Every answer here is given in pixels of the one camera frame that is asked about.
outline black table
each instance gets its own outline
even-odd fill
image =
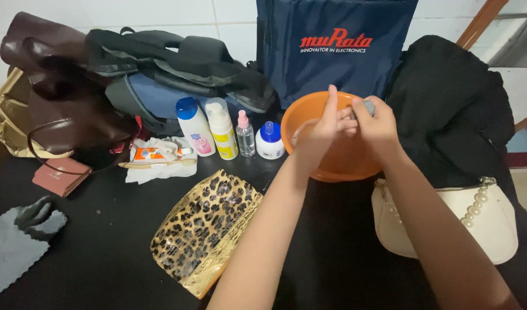
[[[192,177],[142,185],[125,184],[126,170],[113,168],[89,177],[68,198],[52,194],[69,221],[49,251],[0,293],[0,309],[204,307],[154,262],[152,236],[175,203],[219,168],[265,193],[285,158],[225,161],[215,154],[200,158]],[[0,215],[48,193],[31,182],[39,166],[11,156],[0,161]],[[437,308],[418,261],[386,251],[377,240],[370,207],[373,181],[310,180],[275,308]],[[517,218],[527,225],[520,209]],[[527,306],[527,241],[499,269]]]

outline hand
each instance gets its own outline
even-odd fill
[[[361,137],[384,163],[389,155],[397,154],[401,149],[396,119],[392,109],[380,98],[369,96],[364,100],[373,103],[374,116],[370,116],[363,101],[354,99],[352,102],[353,111],[359,121]]]
[[[357,131],[357,120],[350,118],[353,111],[352,107],[349,106],[338,111],[337,104],[336,87],[329,85],[329,97],[323,110],[323,116],[315,124],[308,137],[296,147],[299,150],[298,153],[302,153],[302,156],[308,161],[310,171],[317,169],[337,132],[345,131],[348,135],[355,135]]]

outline blue tote bag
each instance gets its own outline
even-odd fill
[[[334,84],[383,96],[418,0],[257,0],[259,69],[281,108]]]

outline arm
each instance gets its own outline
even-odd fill
[[[398,213],[426,277],[444,309],[518,309],[516,299],[486,253],[402,149],[394,115],[382,100],[370,117],[354,105],[363,138],[384,167]]]
[[[298,222],[309,174],[336,131],[353,132],[351,108],[336,111],[336,88],[314,130],[285,160],[227,264],[207,309],[271,309],[284,258]]]

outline blue lid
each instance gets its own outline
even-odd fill
[[[198,100],[193,97],[181,98],[175,104],[178,119],[190,120],[198,111]]]
[[[262,140],[269,143],[275,143],[281,139],[281,125],[273,122],[266,122],[260,128]]]

